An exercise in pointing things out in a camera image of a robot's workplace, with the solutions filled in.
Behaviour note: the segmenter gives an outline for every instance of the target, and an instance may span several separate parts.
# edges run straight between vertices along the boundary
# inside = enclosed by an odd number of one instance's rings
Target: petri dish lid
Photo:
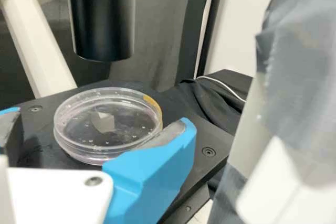
[[[102,165],[162,130],[162,112],[150,96],[126,88],[98,88],[63,102],[54,115],[57,143],[73,158]]]

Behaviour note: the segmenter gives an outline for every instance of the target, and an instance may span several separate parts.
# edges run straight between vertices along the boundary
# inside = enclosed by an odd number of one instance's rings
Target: screw
[[[213,157],[213,156],[216,156],[216,152],[214,149],[210,148],[210,147],[204,147],[202,149],[202,153],[204,156],[206,157]]]
[[[86,181],[85,181],[85,185],[87,186],[98,186],[100,183],[102,183],[103,179],[100,178],[100,177],[91,177],[91,178],[88,178]]]
[[[43,107],[40,106],[40,105],[31,106],[31,107],[29,108],[29,111],[32,111],[32,112],[38,112],[38,111],[40,111],[42,108],[43,108]]]

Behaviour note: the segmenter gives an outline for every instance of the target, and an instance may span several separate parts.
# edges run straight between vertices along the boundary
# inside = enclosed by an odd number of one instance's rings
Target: black cloth
[[[252,81],[250,76],[229,70],[221,70],[208,76],[225,83],[242,99],[246,99]],[[235,135],[244,102],[221,84],[208,79],[188,79],[163,94]]]

